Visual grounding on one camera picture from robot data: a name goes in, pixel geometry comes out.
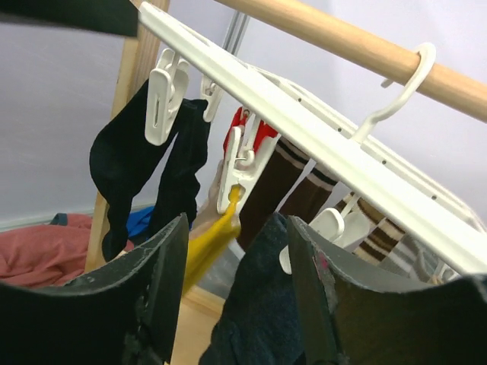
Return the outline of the white plastic clip hanger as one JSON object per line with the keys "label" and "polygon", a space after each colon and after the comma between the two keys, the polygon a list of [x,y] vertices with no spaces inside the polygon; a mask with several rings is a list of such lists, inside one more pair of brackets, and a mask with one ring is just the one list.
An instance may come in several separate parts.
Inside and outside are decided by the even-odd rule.
{"label": "white plastic clip hanger", "polygon": [[409,231],[462,275],[486,271],[486,235],[369,156],[283,90],[148,2],[139,20],[156,37],[251,108],[349,188]]}

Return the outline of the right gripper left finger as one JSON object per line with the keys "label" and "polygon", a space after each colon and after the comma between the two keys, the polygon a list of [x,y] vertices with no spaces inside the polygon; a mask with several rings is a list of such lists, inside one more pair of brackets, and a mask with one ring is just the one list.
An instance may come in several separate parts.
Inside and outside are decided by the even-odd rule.
{"label": "right gripper left finger", "polygon": [[3,364],[165,364],[188,249],[185,214],[60,287],[1,286]]}

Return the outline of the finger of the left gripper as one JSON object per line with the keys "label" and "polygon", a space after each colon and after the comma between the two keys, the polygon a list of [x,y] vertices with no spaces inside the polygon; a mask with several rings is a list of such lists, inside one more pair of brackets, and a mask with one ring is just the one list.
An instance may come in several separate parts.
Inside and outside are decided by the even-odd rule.
{"label": "finger of the left gripper", "polygon": [[119,0],[4,0],[1,22],[136,37],[138,9]]}

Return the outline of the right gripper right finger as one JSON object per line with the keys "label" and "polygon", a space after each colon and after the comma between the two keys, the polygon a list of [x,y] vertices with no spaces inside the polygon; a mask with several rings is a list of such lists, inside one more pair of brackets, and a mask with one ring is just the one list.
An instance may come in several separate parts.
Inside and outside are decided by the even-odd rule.
{"label": "right gripper right finger", "polygon": [[484,364],[486,277],[414,281],[289,217],[291,276],[308,364]]}

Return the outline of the navy patterned sock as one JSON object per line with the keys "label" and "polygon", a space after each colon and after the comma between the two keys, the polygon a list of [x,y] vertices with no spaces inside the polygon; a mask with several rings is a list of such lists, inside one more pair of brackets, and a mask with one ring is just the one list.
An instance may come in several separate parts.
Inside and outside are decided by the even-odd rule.
{"label": "navy patterned sock", "polygon": [[287,243],[286,218],[274,213],[238,265],[200,364],[304,363],[293,282],[279,263]]}

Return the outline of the yellow sock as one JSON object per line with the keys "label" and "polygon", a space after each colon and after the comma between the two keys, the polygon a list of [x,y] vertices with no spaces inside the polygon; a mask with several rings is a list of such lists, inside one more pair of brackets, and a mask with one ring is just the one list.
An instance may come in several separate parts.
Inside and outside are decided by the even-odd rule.
{"label": "yellow sock", "polygon": [[229,193],[229,206],[223,215],[196,238],[188,242],[186,269],[182,296],[198,283],[230,241],[240,234],[240,219],[237,213],[241,187],[233,186]]}

